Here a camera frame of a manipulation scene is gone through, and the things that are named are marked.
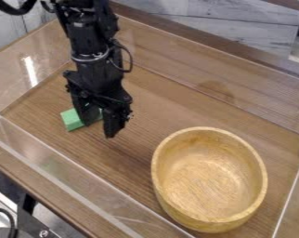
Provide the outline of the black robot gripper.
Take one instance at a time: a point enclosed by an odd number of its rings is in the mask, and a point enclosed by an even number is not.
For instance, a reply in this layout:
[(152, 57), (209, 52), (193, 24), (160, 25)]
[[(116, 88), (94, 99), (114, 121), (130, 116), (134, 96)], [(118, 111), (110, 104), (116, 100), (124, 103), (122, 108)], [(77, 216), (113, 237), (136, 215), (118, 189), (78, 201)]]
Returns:
[(132, 112), (132, 96), (122, 86), (124, 69), (122, 54), (110, 52), (97, 58), (73, 58), (77, 69), (66, 70), (66, 90), (70, 93), (78, 119), (85, 126), (101, 118), (104, 134), (113, 138), (125, 127)]

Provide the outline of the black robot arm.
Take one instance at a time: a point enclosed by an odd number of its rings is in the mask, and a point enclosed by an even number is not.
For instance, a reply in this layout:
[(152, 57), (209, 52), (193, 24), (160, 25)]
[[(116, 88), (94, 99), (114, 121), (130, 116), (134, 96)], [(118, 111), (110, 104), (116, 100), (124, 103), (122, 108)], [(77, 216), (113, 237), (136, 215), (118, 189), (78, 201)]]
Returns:
[(110, 139), (132, 115), (132, 95), (122, 86), (132, 71), (122, 59), (129, 50), (114, 38), (118, 17), (108, 0), (42, 0), (41, 5), (57, 16), (70, 44), (76, 69), (62, 77), (78, 119), (85, 126), (101, 121)]

